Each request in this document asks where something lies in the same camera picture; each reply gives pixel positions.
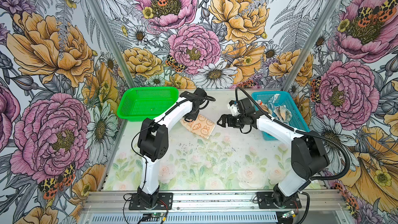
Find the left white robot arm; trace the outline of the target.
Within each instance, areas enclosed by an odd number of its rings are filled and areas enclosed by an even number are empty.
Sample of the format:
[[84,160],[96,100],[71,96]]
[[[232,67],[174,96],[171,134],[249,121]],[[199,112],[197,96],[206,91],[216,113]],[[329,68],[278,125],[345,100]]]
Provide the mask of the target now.
[[166,155],[169,148],[169,130],[184,119],[194,121],[199,112],[216,99],[209,96],[205,90],[197,88],[194,92],[184,91],[176,103],[154,119],[146,118],[142,122],[141,130],[137,134],[138,155],[143,160],[141,183],[131,203],[140,207],[153,209],[159,199],[159,170],[160,160]]

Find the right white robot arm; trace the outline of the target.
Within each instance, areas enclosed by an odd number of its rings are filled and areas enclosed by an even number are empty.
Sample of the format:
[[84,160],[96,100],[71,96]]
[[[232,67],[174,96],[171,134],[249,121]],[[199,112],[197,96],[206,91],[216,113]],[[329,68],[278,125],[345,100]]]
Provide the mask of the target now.
[[272,201],[276,207],[285,207],[329,165],[323,141],[315,132],[305,132],[281,122],[250,97],[230,101],[228,109],[231,114],[221,115],[217,125],[240,130],[248,126],[250,130],[266,132],[290,147],[292,169],[273,189]]

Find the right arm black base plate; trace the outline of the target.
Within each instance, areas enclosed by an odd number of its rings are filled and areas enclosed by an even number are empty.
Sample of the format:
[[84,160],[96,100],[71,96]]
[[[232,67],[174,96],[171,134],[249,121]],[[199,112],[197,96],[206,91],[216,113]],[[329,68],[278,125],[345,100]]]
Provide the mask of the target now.
[[256,193],[259,209],[300,209],[302,204],[298,194],[286,197],[278,192],[260,191]]

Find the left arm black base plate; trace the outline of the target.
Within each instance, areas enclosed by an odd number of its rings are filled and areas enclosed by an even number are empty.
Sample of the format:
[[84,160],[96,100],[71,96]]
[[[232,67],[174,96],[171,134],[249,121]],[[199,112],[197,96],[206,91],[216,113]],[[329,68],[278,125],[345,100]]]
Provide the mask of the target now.
[[131,211],[171,210],[173,196],[173,193],[164,192],[155,192],[153,195],[146,193],[132,194],[128,209]]

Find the green plastic basket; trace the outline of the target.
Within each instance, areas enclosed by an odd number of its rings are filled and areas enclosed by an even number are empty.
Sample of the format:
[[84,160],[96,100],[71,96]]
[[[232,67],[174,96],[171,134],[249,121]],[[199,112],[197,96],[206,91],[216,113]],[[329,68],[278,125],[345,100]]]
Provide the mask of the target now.
[[117,116],[130,122],[153,119],[176,103],[179,92],[174,87],[137,87],[127,90],[120,101]]

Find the teal plastic basket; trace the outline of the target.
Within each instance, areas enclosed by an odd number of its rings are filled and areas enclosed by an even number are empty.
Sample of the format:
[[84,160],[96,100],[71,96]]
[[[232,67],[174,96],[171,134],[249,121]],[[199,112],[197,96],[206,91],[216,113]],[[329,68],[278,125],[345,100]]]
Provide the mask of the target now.
[[[309,132],[309,127],[294,103],[288,92],[284,91],[261,91],[254,92],[252,98],[261,107],[266,107],[266,112],[274,119],[290,126],[293,129]],[[290,145],[294,138],[300,137],[294,133],[270,121],[263,113],[258,110],[257,116],[254,117],[254,123],[251,127],[263,132],[263,138],[267,141],[280,141],[286,145]]]

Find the orange bunny towel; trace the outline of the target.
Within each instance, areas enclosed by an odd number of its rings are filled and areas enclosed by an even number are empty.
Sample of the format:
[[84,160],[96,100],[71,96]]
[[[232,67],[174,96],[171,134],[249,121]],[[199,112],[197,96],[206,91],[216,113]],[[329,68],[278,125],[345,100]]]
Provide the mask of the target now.
[[184,119],[180,120],[180,123],[193,134],[199,135],[202,138],[209,139],[211,133],[215,128],[215,123],[203,115],[198,115],[196,120],[187,122]]

